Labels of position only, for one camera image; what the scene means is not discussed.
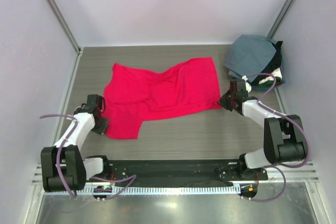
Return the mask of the red t shirt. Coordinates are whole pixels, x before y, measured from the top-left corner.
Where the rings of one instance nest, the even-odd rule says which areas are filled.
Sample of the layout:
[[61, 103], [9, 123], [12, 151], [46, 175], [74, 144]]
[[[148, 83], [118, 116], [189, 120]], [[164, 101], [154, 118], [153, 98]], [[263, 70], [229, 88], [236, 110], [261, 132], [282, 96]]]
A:
[[221, 97], [211, 57], [193, 58], [162, 73], [115, 63], [103, 97], [106, 136], [138, 138], [144, 121], [164, 120], [218, 109]]

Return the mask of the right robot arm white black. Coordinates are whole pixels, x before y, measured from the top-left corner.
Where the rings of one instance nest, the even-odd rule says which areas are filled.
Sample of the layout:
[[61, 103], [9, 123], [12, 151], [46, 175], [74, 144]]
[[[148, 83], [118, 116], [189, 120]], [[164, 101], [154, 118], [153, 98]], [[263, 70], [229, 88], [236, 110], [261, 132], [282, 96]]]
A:
[[281, 114], [265, 106], [256, 97], [249, 96], [246, 85], [244, 80], [231, 80], [229, 89], [218, 102], [224, 109], [236, 111], [255, 121], [264, 131], [263, 147], [240, 155], [233, 168], [237, 177], [252, 180], [267, 166], [304, 162], [309, 154], [309, 145], [301, 118]]

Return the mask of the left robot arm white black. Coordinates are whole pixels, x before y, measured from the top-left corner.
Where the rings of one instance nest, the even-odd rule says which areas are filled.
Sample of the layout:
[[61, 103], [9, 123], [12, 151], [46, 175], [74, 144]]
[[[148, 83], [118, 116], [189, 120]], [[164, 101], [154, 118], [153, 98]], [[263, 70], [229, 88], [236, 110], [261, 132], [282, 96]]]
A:
[[87, 96], [87, 102], [77, 107], [72, 115], [47, 114], [40, 118], [65, 118], [71, 123], [62, 137], [40, 153], [43, 188], [46, 192], [66, 191], [75, 196], [84, 189], [92, 177], [105, 182], [112, 169], [105, 155], [82, 158], [80, 150], [90, 132], [104, 135], [108, 119], [102, 116], [106, 109], [104, 97], [98, 94]]

